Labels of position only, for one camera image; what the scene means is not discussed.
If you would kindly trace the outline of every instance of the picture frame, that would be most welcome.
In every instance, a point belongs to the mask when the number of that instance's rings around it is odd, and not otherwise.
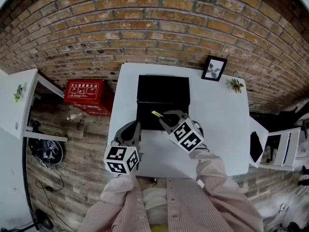
[[[209,55],[206,59],[202,79],[218,82],[225,69],[227,59]]]

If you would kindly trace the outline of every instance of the person's arm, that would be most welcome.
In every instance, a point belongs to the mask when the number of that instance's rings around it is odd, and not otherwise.
[[[220,157],[206,150],[194,150],[190,158],[197,159],[197,176],[215,208],[236,232],[262,232],[262,216],[238,184],[228,177]]]
[[[78,232],[111,231],[118,213],[121,211],[127,192],[134,188],[134,175],[113,178],[105,186],[100,201],[89,208]]]

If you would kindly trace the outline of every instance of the brick wall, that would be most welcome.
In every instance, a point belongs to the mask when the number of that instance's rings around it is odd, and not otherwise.
[[[247,84],[251,111],[278,112],[309,90],[304,35],[263,0],[9,0],[0,13],[0,66],[39,68],[61,88],[104,78],[115,88],[123,62],[202,69]]]

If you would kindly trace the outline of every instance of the potted plant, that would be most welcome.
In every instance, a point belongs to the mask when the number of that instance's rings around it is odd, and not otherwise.
[[[228,88],[231,90],[234,90],[235,93],[240,93],[241,94],[241,88],[243,87],[243,84],[239,82],[239,80],[233,78],[231,81],[228,83]]]

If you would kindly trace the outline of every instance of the succulent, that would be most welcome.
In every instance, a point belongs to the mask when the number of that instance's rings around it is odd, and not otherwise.
[[[239,80],[233,78],[229,84],[228,84],[228,88],[231,88],[232,90],[235,91],[235,93],[241,93],[241,88],[243,87],[242,83],[239,83]]]
[[[21,87],[21,84],[20,84],[20,85],[18,85],[18,87],[17,87],[16,94],[14,94],[15,102],[16,102],[16,103],[18,103],[19,99],[21,98],[22,91],[23,91],[23,88]]]

